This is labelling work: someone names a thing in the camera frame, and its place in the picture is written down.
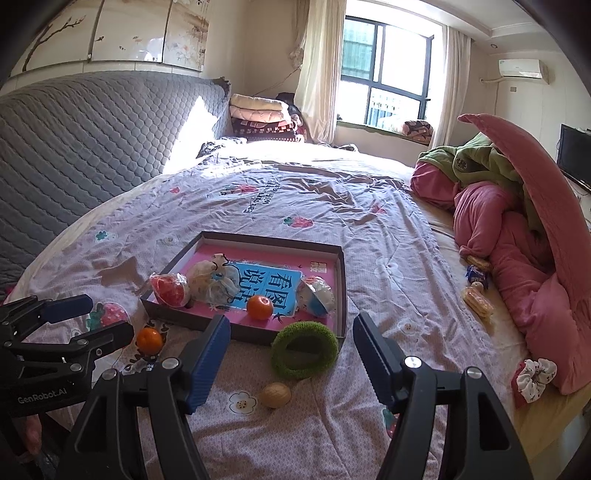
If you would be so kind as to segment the person's left hand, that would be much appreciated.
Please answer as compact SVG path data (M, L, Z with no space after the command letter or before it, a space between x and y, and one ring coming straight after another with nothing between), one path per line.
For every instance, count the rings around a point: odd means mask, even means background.
M32 456L38 455L42 447L42 425L38 415L24 419L23 438L28 452Z

